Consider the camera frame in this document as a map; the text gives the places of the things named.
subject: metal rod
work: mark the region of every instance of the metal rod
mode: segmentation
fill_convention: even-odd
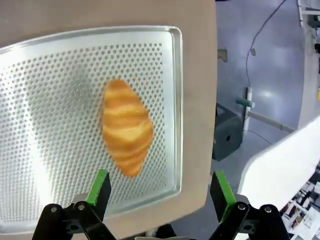
[[[290,126],[287,126],[287,125],[284,125],[284,124],[281,124],[280,122],[277,122],[269,117],[266,117],[266,116],[263,116],[259,113],[256,113],[256,112],[253,112],[253,111],[249,111],[248,112],[248,116],[249,117],[252,117],[254,119],[257,119],[265,124],[268,124],[270,126],[273,126],[277,129],[280,129],[280,130],[283,130],[283,131],[287,131],[288,133],[292,133],[295,131],[294,128],[290,127]]]
[[[320,15],[320,10],[302,10],[301,11],[302,15]]]

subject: gray floor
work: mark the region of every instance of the gray floor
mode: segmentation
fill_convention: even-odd
[[[246,55],[254,35],[279,5],[280,0],[230,0],[217,2],[218,48],[227,48],[228,62],[218,61],[217,101],[241,114],[237,97],[244,97],[248,79]],[[304,35],[299,25],[296,0],[287,0],[267,23],[253,46],[248,73],[253,88],[254,111],[285,125],[298,126],[304,80]],[[249,129],[275,143],[287,135],[256,120]],[[212,162],[212,170],[223,170],[236,192],[247,161],[270,144],[251,132],[244,133],[241,147],[223,161]],[[176,220],[172,226],[179,236],[198,240],[210,237],[217,227],[213,203]]]

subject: beige table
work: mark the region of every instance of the beige table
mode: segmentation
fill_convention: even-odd
[[[143,232],[202,207],[211,166],[217,85],[214,0],[2,0],[0,46],[69,30],[169,25],[183,38],[183,179],[176,197],[106,220],[117,238]],[[31,239],[31,234],[1,236]],[[74,239],[85,239],[77,236]]]

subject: baking tray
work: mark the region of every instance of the baking tray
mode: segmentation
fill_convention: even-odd
[[[106,218],[157,204],[182,182],[182,34],[172,26],[70,31],[0,49],[0,233],[34,230],[49,203],[68,206],[110,172]],[[154,124],[142,171],[121,174],[101,134],[103,89],[120,78]]]

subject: black cable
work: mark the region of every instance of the black cable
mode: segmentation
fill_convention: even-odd
[[[249,59],[249,55],[251,52],[252,47],[255,44],[256,38],[258,37],[258,35],[261,33],[262,29],[264,29],[264,27],[266,26],[267,22],[273,17],[273,15],[275,15],[275,13],[279,10],[279,8],[286,2],[287,0],[283,0],[277,7],[276,9],[271,13],[271,15],[264,21],[264,23],[262,24],[262,26],[260,27],[259,31],[255,34],[251,46],[249,48],[249,51],[246,55],[246,59],[245,59],[245,71],[246,71],[246,77],[248,78],[248,83],[249,83],[249,87],[251,87],[251,82],[250,82],[250,78],[249,78],[249,74],[248,74],[248,59]]]
[[[251,131],[251,130],[245,130],[243,132],[250,132],[250,133],[253,133],[257,136],[259,136],[260,138],[262,138],[263,140],[265,140],[268,144],[272,144],[271,142],[269,142],[267,139],[265,139],[263,136],[261,136],[260,134],[256,133],[255,131]]]

